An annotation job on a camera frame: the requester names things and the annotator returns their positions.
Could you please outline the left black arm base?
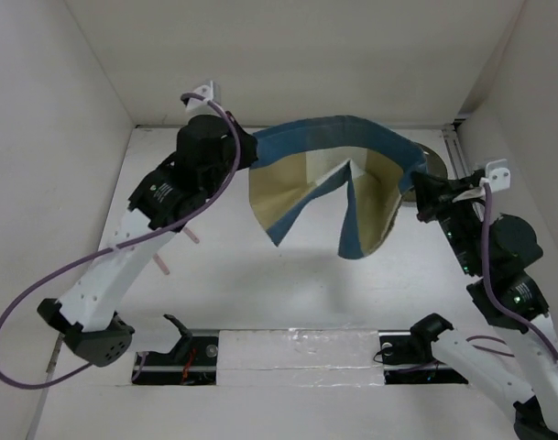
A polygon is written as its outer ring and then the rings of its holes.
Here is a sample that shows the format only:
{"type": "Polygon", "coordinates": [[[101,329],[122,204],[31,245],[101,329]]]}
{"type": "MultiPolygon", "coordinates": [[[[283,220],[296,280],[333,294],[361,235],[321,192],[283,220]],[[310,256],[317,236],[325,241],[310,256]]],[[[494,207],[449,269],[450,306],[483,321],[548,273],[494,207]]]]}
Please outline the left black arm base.
{"type": "Polygon", "coordinates": [[[176,328],[176,345],[167,353],[137,353],[131,383],[141,386],[215,385],[220,331],[190,330],[171,314],[165,314],[164,319],[176,328]]]}

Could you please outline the blue beige cloth placemat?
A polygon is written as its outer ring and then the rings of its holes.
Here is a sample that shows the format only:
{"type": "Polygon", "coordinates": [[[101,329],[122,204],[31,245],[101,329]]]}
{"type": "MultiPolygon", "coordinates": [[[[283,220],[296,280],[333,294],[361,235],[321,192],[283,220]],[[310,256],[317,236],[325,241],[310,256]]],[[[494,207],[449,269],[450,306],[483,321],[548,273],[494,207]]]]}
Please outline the blue beige cloth placemat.
{"type": "Polygon", "coordinates": [[[269,239],[280,245],[311,201],[345,188],[342,259],[365,258],[383,244],[413,187],[411,174],[427,169],[417,143],[358,116],[301,119],[254,136],[249,202],[269,239]]]}

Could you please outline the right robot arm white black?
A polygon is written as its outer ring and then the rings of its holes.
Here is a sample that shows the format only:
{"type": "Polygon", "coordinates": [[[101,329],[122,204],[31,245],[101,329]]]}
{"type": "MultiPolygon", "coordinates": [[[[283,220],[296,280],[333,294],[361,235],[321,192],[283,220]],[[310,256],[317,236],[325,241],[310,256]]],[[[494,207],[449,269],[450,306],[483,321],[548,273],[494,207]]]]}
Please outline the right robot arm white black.
{"type": "Polygon", "coordinates": [[[415,171],[411,180],[418,220],[437,222],[464,273],[478,278],[467,292],[524,376],[509,373],[437,313],[410,328],[411,354],[459,373],[497,405],[519,439],[558,439],[558,336],[526,272],[543,255],[534,229],[518,216],[492,215],[494,191],[480,171],[459,180],[415,171]]]}

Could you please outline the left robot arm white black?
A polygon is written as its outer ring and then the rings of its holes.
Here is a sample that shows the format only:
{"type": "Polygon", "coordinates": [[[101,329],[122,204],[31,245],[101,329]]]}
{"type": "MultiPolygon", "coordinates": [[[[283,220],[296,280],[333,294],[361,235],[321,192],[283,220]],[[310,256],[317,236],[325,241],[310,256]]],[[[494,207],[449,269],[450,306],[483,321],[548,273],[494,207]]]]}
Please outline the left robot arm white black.
{"type": "Polygon", "coordinates": [[[175,151],[129,196],[108,253],[61,297],[37,308],[72,354],[102,368],[130,349],[137,330],[116,311],[126,292],[154,255],[221,194],[231,174],[256,158],[256,139],[231,113],[197,115],[179,130],[175,151]]]}

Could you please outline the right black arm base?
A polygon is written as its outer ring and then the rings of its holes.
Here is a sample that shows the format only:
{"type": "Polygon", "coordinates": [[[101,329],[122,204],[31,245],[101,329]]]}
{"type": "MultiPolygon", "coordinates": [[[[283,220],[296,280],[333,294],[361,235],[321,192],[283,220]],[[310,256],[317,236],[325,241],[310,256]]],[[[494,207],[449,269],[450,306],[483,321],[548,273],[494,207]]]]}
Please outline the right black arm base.
{"type": "Polygon", "coordinates": [[[378,341],[373,361],[383,368],[386,385],[468,383],[458,372],[425,354],[409,331],[379,332],[378,341]]]}

